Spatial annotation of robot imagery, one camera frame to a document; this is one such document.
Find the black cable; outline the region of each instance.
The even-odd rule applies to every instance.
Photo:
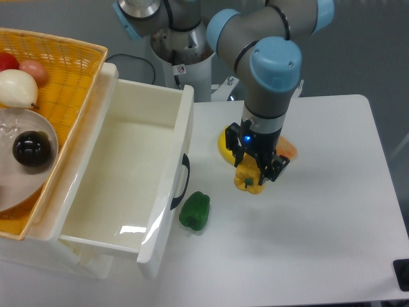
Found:
[[[255,41],[251,42],[249,45],[245,46],[242,51],[240,51],[240,53],[238,54],[238,56],[237,56],[237,58],[236,58],[236,61],[235,61],[234,72],[237,72],[237,66],[238,66],[240,60],[242,59],[243,55],[244,55],[247,51],[249,51],[249,50],[250,50],[254,45],[256,45],[257,43],[258,43],[258,40],[255,40]]]
[[[290,30],[289,30],[289,24],[288,24],[288,20],[287,20],[287,16],[286,14],[284,14],[284,12],[276,5],[272,5],[271,8],[273,8],[280,16],[282,23],[284,24],[284,28],[286,30],[286,40],[290,39]]]
[[[153,66],[153,64],[151,62],[149,62],[147,59],[141,58],[140,56],[133,56],[131,54],[125,54],[125,53],[117,53],[117,54],[113,54],[112,56],[109,56],[105,62],[108,62],[110,59],[115,58],[116,56],[127,56],[129,58],[134,58],[134,59],[140,59],[144,62],[146,62],[147,64],[149,64],[149,66],[152,68],[152,72],[153,72],[153,79],[152,82],[150,84],[154,84],[155,83],[155,79],[156,79],[156,71],[155,71],[155,67]]]

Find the green bell pepper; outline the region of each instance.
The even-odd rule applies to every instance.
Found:
[[[179,213],[179,221],[183,226],[194,231],[205,227],[210,210],[210,197],[198,191],[190,195]]]

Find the drawer handle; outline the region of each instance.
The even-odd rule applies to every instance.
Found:
[[[187,184],[189,183],[190,162],[189,162],[189,158],[187,157],[187,155],[185,153],[183,154],[183,158],[181,160],[181,165],[184,165],[187,168],[186,184],[185,184],[185,188],[183,189],[183,193],[179,197],[174,197],[172,199],[171,210],[175,209],[180,204],[183,197],[185,197],[185,193],[186,193],[186,190],[187,190]]]

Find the white plastic storage box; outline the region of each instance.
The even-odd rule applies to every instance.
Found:
[[[0,256],[99,278],[120,256],[154,277],[171,205],[189,180],[193,97],[190,86],[121,80],[113,64],[104,64],[41,219],[25,240],[1,239]]]

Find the yellow basket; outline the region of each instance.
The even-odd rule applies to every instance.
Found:
[[[33,111],[48,119],[59,143],[58,158],[42,189],[18,206],[0,212],[0,237],[22,240],[47,203],[107,51],[70,38],[0,28],[0,52],[13,54],[19,62],[35,59],[47,70],[49,80],[38,89],[39,109]]]

